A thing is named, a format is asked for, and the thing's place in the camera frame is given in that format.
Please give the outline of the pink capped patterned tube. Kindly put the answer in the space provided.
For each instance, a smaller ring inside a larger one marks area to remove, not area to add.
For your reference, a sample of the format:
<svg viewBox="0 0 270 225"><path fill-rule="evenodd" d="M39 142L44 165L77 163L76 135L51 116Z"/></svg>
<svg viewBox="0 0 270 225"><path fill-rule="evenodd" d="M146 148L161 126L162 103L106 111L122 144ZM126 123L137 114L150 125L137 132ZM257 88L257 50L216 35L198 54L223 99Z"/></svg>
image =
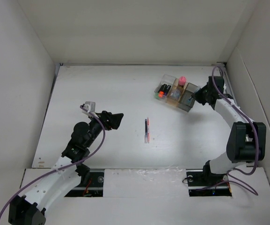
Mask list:
<svg viewBox="0 0 270 225"><path fill-rule="evenodd" d="M182 91L184 89L186 82L187 82L187 79L185 76L179 77L178 83L177 83L178 90Z"/></svg>

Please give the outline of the clear jar of paper clips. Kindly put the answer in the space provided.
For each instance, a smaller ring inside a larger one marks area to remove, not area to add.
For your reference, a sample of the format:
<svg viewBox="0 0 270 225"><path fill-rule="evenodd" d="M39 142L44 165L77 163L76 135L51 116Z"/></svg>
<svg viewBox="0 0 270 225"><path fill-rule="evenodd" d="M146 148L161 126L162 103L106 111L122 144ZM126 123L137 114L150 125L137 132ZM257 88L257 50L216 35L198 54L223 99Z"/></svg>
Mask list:
<svg viewBox="0 0 270 225"><path fill-rule="evenodd" d="M175 89L173 90L171 93L170 93L170 98L175 100L175 101L178 101L180 96L182 94L182 91L178 90L178 89Z"/></svg>

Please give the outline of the purple highlighter marker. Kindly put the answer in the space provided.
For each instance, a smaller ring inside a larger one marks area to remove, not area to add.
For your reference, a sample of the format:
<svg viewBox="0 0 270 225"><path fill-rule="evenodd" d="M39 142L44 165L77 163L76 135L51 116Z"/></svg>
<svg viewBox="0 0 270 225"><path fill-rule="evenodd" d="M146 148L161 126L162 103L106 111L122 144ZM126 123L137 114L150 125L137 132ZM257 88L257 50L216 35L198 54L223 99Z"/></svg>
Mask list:
<svg viewBox="0 0 270 225"><path fill-rule="evenodd" d="M162 90L159 92L161 95L166 96L171 89L171 85L163 84Z"/></svg>

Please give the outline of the orange highlighter marker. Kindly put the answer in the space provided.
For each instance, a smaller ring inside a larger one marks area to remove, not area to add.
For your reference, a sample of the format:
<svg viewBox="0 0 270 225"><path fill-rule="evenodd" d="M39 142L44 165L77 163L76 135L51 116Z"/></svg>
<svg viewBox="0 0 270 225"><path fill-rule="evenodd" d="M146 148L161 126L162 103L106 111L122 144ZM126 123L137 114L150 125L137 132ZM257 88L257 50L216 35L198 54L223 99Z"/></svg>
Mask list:
<svg viewBox="0 0 270 225"><path fill-rule="evenodd" d="M168 85L167 84L163 84L161 85L159 91L158 91L158 97L162 98L164 96L166 96L166 89L167 89Z"/></svg>

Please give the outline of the green highlighter marker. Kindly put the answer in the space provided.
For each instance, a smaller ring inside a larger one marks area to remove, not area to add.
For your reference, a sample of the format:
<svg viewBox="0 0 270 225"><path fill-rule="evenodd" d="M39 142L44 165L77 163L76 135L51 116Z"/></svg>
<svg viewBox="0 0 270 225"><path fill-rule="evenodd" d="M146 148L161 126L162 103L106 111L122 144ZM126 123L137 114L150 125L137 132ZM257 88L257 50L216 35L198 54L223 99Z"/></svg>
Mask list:
<svg viewBox="0 0 270 225"><path fill-rule="evenodd" d="M166 84L160 85L160 86L156 89L156 91L155 91L155 93L154 93L154 97L155 97L155 98L163 98L163 97L164 97L164 94L165 94L166 86L167 86Z"/></svg>

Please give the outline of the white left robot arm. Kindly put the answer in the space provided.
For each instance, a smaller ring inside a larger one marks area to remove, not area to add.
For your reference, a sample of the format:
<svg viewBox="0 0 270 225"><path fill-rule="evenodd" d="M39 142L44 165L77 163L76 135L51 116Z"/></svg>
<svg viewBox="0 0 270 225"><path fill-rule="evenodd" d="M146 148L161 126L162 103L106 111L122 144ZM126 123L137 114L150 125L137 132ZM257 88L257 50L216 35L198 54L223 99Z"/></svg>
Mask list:
<svg viewBox="0 0 270 225"><path fill-rule="evenodd" d="M47 214L74 187L89 182L90 168L83 162L90 158L89 147L99 134L117 130L123 119L123 113L112 114L90 112L85 106L80 108L88 115L89 123L77 123L71 139L61 153L55 165L46 174L30 182L35 186L20 196L15 194L9 203L8 222L11 225L44 225Z"/></svg>

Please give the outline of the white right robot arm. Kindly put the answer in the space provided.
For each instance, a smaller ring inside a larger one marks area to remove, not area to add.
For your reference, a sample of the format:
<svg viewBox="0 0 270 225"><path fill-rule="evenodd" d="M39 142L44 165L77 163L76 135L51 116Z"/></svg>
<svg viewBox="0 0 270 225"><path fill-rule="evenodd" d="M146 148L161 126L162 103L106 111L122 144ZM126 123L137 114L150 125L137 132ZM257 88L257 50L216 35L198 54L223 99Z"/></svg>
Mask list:
<svg viewBox="0 0 270 225"><path fill-rule="evenodd" d="M202 105L210 105L231 129L226 151L203 166L200 178L208 185L239 164L254 163L257 166L265 157L266 125L250 119L230 95L223 94L223 86L221 76L209 76L207 84L192 95Z"/></svg>

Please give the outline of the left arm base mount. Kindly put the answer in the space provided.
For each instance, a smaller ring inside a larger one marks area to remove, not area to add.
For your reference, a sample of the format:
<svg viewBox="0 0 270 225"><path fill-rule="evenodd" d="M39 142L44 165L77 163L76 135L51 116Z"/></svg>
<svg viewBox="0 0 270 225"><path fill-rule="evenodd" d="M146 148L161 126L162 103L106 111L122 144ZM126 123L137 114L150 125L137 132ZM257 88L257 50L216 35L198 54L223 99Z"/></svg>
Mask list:
<svg viewBox="0 0 270 225"><path fill-rule="evenodd" d="M65 197L103 197L104 170L90 172L87 182L69 191Z"/></svg>

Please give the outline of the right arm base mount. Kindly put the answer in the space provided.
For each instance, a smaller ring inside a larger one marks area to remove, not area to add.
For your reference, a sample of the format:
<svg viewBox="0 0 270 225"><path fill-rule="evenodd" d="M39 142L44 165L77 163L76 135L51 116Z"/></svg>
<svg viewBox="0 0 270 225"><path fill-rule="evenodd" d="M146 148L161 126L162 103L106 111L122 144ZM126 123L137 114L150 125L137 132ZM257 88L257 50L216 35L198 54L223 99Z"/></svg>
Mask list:
<svg viewBox="0 0 270 225"><path fill-rule="evenodd" d="M187 169L182 180L188 186L190 197L232 196L226 174L205 175L202 169Z"/></svg>

